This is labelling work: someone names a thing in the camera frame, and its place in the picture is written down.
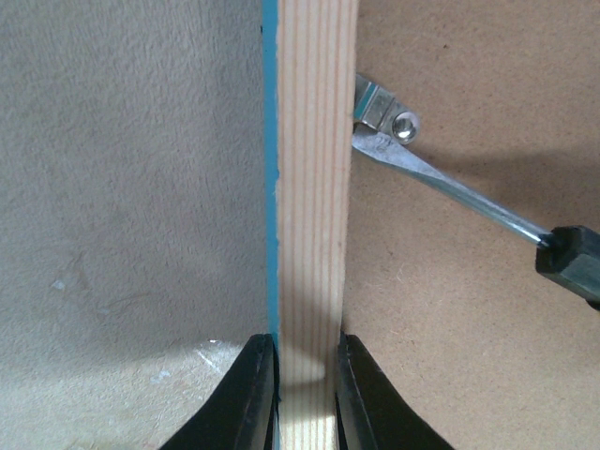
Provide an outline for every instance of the screwdriver handle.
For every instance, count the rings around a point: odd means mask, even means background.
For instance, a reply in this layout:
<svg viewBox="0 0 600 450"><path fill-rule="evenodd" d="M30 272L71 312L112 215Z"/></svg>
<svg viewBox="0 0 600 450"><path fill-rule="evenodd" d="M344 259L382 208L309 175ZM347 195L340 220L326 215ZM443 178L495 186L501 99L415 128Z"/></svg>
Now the screwdriver handle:
<svg viewBox="0 0 600 450"><path fill-rule="evenodd" d="M557 227L547 243L537 249L537 273L600 311L600 234L582 226Z"/></svg>

